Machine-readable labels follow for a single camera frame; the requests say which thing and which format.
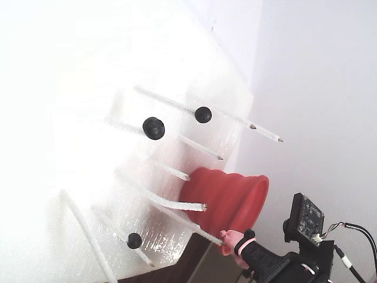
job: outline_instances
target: red silicone cup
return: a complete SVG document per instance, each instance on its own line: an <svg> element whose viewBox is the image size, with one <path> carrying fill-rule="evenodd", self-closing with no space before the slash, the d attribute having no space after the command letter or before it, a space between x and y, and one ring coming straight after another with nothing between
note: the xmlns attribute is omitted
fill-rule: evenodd
<svg viewBox="0 0 377 283"><path fill-rule="evenodd" d="M245 177L201 167L184 184L179 200L206 203L206 211L186 211L186 214L204 231L219 238L222 230L244 232L253 227L268 188L269 180L263 175ZM231 253L227 246L221 246L219 250L223 255Z"/></svg>

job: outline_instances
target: white rod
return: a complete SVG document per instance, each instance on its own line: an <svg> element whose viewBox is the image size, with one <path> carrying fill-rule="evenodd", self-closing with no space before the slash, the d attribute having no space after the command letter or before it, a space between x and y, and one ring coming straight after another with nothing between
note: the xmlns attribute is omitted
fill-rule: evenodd
<svg viewBox="0 0 377 283"><path fill-rule="evenodd" d="M168 165L165 165L164 163L162 162L159 162L157 160L153 160L153 159L150 159L151 161L151 164L153 166L156 166L158 168L161 168L163 169L164 171L166 171L167 173L175 176L175 177L178 177L179 179L182 179L184 181L189 181L190 180L190 176L182 171L179 171L173 167L170 167Z"/></svg>
<svg viewBox="0 0 377 283"><path fill-rule="evenodd" d="M75 216L77 222L80 224L81 229L84 232L85 237L91 247L91 250L93 251L94 256L98 261L98 264L100 265L103 273L105 273L108 282L117 283L118 281L113 271L111 270L104 253L101 251L100 245L98 244L97 239L95 238L92 230L90 229L88 222L85 220L84 215L82 215L76 203L72 200L72 198L65 190L61 191L61 196L70 208L72 214Z"/></svg>
<svg viewBox="0 0 377 283"><path fill-rule="evenodd" d="M200 150L201 152L205 152L205 153L207 153L209 155L212 155L212 156L216 157L219 160L223 160L223 158L220 155L218 155L216 152L214 152L214 151L206 148L205 146L202 146L201 144L198 144L197 142L195 142L193 140L188 139L187 137L179 135L178 138L182 142L184 142L185 144L187 144L187 145L189 145L189 146L191 146L191 147L193 147L193 148L195 148L197 150Z"/></svg>
<svg viewBox="0 0 377 283"><path fill-rule="evenodd" d="M116 225L109 217L107 217L106 214L104 214L102 211L100 211L96 207L92 207L92 210L94 213L98 216L98 218L109 228L111 228L115 234L119 237L119 239L125 243L127 243L127 235L120 229L118 225ZM149 266L154 267L153 262L147 257L145 253L143 253L139 248L133 249L133 251Z"/></svg>
<svg viewBox="0 0 377 283"><path fill-rule="evenodd" d="M256 130L257 133L260 133L264 135L265 137L272 139L273 141L281 142L281 143L283 142L283 140L278 135L272 133L271 131L266 130L265 128L260 127L257 124L250 124L250 128L253 130Z"/></svg>
<svg viewBox="0 0 377 283"><path fill-rule="evenodd" d="M265 137L268 137L269 139L272 139L276 142L283 142L283 140L278 135L260 127L259 125L255 124L255 123L248 121L247 119L241 118L241 117L234 115L232 113L229 113L225 110L219 109L214 105L211 105L211 109L214 110L214 111L220 112L222 115L236 121L237 123L240 123L244 127L250 128L252 130L256 130L257 133L260 133L260 134L264 135Z"/></svg>
<svg viewBox="0 0 377 283"><path fill-rule="evenodd" d="M191 221L188 221L187 219L184 219L183 217L181 217L180 215L178 215L174 211L169 210L167 208L164 208L161 205L158 205L158 204L153 203L153 202L151 202L151 204L155 208L159 209L160 211L162 211L163 213L165 213L166 215L168 215L169 217L171 217L174 220L182 223L184 226L189 227L195 233L198 233L199 235L203 236L204 238L210 240L212 243L215 243L216 245L219 245L219 246L223 245L223 241L222 240L220 240L220 239L212 236L211 234L207 233L206 231L203 231L202 229L200 229L200 227L197 224L195 224L195 223L193 223Z"/></svg>
<svg viewBox="0 0 377 283"><path fill-rule="evenodd" d="M120 129L122 131L128 131L128 132L134 133L134 134L144 135L142 128L135 127L135 126L132 126L132 125L120 122L120 121L115 121L111 117L106 117L104 121L105 121L106 124L116 128L116 129Z"/></svg>
<svg viewBox="0 0 377 283"><path fill-rule="evenodd" d="M123 183L126 182L132 187L136 189L140 194L142 194L147 199L158 203L166 208L178 209L178 210L191 210L191 211L205 211L207 209L207 205L203 203L190 203L190 202L173 202L172 200L164 199L161 196L156 195L155 193L151 192L148 189L145 189L142 186L139 186L135 182L131 181L125 174L121 172L120 169L115 171L115 177L121 181L120 185L123 186Z"/></svg>
<svg viewBox="0 0 377 283"><path fill-rule="evenodd" d="M174 107L175 109L178 109L180 111L183 111L183 112L187 112L189 114L192 114L192 115L195 115L195 110L191 109L191 108L188 108L186 107L184 104L182 103L179 103L179 102L176 102L174 100L171 100L169 98L166 98L166 97L163 97L157 93L154 93L152 91L149 91L149 90L146 90L144 88L141 88L140 86L136 85L134 87L134 90L137 91L138 93L140 94L143 94L147 97L150 97L150 98L153 98L161 103L164 103L166 105L169 105L169 106L172 106Z"/></svg>

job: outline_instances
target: dark wooden surface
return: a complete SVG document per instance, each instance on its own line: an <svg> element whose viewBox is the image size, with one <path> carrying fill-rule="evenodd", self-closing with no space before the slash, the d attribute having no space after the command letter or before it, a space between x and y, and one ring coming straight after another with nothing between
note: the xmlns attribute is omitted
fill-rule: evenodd
<svg viewBox="0 0 377 283"><path fill-rule="evenodd" d="M119 283L186 283L200 262L201 257L206 252L209 244L210 241L194 233L177 264L119 280Z"/></svg>

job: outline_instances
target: pink tip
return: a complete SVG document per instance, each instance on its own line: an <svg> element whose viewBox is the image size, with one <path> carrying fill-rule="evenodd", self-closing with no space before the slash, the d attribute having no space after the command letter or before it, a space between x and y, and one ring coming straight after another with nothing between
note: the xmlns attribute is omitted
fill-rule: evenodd
<svg viewBox="0 0 377 283"><path fill-rule="evenodd" d="M236 263L243 269L249 268L248 264L245 263L241 257L238 257L236 254L234 254L234 247L238 244L239 241L241 241L241 239L243 238L243 234L234 230L222 230L220 232L220 235L223 238L223 242L225 243L225 245L227 245L230 248L230 251Z"/></svg>

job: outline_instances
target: black rubber knob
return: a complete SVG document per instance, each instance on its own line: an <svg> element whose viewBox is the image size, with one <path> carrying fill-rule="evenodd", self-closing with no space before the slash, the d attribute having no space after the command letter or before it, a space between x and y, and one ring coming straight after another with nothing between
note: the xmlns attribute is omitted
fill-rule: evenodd
<svg viewBox="0 0 377 283"><path fill-rule="evenodd" d="M159 140L165 134L165 126L161 120L149 117L143 123L143 131L151 140Z"/></svg>
<svg viewBox="0 0 377 283"><path fill-rule="evenodd" d="M243 236L246 238L246 239L253 239L255 238L255 232L251 229L248 229L245 231L245 233L243 234Z"/></svg>
<svg viewBox="0 0 377 283"><path fill-rule="evenodd" d="M212 112L208 107L202 106L195 111L195 119L201 123L208 123L212 118Z"/></svg>
<svg viewBox="0 0 377 283"><path fill-rule="evenodd" d="M141 239L141 236L138 233L129 234L127 246L130 249L138 249L142 243L143 240Z"/></svg>

